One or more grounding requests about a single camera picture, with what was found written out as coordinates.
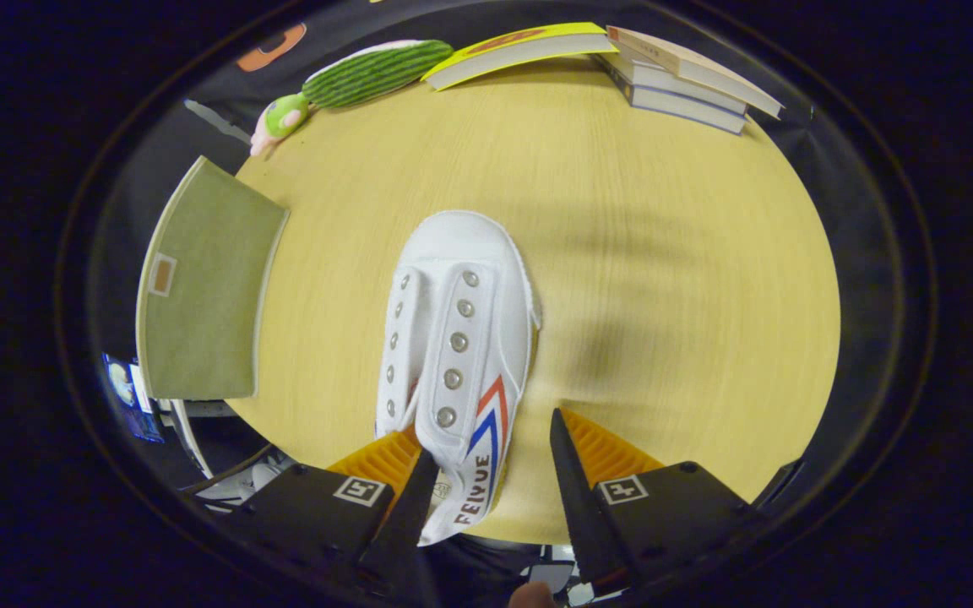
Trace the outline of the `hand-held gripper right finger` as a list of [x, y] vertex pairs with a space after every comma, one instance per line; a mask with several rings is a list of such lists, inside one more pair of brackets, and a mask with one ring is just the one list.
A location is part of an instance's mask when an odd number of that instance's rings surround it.
[[571, 409], [552, 412], [551, 451], [580, 577], [599, 595], [698, 576], [767, 523], [704, 466], [661, 463]]

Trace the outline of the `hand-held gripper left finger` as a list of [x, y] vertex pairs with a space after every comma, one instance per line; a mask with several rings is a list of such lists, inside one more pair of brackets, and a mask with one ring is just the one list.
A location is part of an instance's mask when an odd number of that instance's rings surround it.
[[310, 584], [424, 605], [418, 542], [437, 474], [413, 430], [391, 432], [325, 469], [275, 477], [238, 508], [238, 535]]

